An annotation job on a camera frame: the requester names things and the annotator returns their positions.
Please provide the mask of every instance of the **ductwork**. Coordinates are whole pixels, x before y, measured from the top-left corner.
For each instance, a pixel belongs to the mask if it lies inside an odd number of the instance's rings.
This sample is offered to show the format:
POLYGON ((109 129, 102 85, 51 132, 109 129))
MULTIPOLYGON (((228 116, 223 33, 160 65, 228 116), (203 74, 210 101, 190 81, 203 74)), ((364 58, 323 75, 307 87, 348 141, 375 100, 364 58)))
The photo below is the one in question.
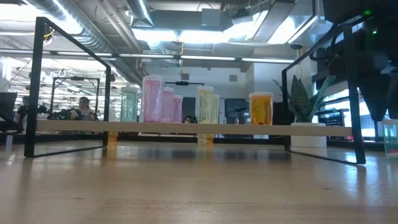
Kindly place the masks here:
MULTIPOLYGON (((51 15, 61 22, 76 22, 83 31, 80 36, 85 38, 79 41, 93 52, 115 52, 115 48, 106 40, 103 34, 94 26, 89 18, 72 0, 23 0, 26 4, 51 15)), ((128 66, 121 58, 108 62, 118 69, 129 82, 141 83, 139 71, 128 66)))
MULTIPOLYGON (((155 27, 149 15, 149 4, 146 0, 126 0, 127 7, 131 13, 131 25, 133 26, 137 21, 141 21, 148 26, 155 27)), ((147 41, 148 47, 153 54, 172 54, 160 41, 147 41)), ((170 66, 177 67, 179 60, 165 60, 170 66)))
POLYGON ((149 16, 150 7, 146 0, 126 0, 126 4, 131 13, 131 25, 142 21, 148 26, 155 26, 149 16))

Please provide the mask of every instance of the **white plant pot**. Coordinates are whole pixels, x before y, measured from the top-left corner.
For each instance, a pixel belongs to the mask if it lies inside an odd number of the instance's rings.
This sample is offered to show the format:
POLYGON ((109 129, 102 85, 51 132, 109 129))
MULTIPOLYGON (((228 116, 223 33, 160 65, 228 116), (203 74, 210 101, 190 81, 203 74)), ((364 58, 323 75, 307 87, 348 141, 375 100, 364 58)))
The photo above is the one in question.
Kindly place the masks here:
MULTIPOLYGON (((326 126, 324 123, 292 123, 292 126, 326 126)), ((326 156, 326 136, 292 136, 291 151, 326 156)))

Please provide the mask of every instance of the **container lid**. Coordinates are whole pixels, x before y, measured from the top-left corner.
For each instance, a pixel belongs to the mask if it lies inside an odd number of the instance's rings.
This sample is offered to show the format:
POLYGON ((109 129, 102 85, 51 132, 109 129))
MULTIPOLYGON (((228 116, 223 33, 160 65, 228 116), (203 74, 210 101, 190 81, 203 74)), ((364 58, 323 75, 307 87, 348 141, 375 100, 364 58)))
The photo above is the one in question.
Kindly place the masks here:
POLYGON ((163 88, 163 91, 170 91, 170 92, 173 92, 174 89, 173 89, 173 88, 170 88, 170 87, 164 87, 164 88, 163 88))
POLYGON ((182 99, 183 96, 182 95, 173 95, 173 99, 182 99))
POLYGON ((156 81, 162 81, 162 77, 158 75, 147 75, 144 77, 144 81, 146 80, 156 80, 156 81))
POLYGON ((250 93, 249 97, 252 96, 274 96, 274 94, 270 93, 270 92, 254 92, 254 93, 250 93))
POLYGON ((198 91, 214 91, 214 88, 211 86, 199 86, 198 91))
POLYGON ((125 86, 125 87, 120 88, 120 91, 122 91, 122 92, 134 92, 134 93, 137 93, 138 90, 139 90, 139 88, 131 87, 131 86, 125 86))

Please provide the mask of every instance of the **potted plant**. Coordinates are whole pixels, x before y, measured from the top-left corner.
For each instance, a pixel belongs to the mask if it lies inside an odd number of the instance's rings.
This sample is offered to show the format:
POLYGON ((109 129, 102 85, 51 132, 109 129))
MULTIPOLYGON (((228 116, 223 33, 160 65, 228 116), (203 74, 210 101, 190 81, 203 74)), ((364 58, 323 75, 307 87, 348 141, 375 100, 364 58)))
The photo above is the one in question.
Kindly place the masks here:
MULTIPOLYGON (((293 76, 292 88, 287 97, 289 99, 289 110, 296 116, 298 122, 292 123, 292 126, 325 126, 324 123, 312 123, 312 118, 321 106, 326 89, 333 84, 335 79, 334 75, 328 75, 318 93, 314 96, 309 96, 301 79, 297 79, 295 75, 293 76)), ((282 91, 282 86, 276 80, 273 81, 282 91)), ((313 153, 315 148, 324 148, 326 152, 326 136, 291 137, 292 151, 313 153)))

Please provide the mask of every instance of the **green light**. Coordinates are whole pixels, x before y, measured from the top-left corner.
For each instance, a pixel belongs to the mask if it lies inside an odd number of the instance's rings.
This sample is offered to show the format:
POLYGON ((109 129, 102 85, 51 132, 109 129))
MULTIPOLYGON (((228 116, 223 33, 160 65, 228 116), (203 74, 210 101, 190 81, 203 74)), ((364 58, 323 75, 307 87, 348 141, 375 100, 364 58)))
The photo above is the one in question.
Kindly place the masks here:
POLYGON ((363 12, 365 16, 370 16, 372 14, 372 10, 368 9, 363 12))

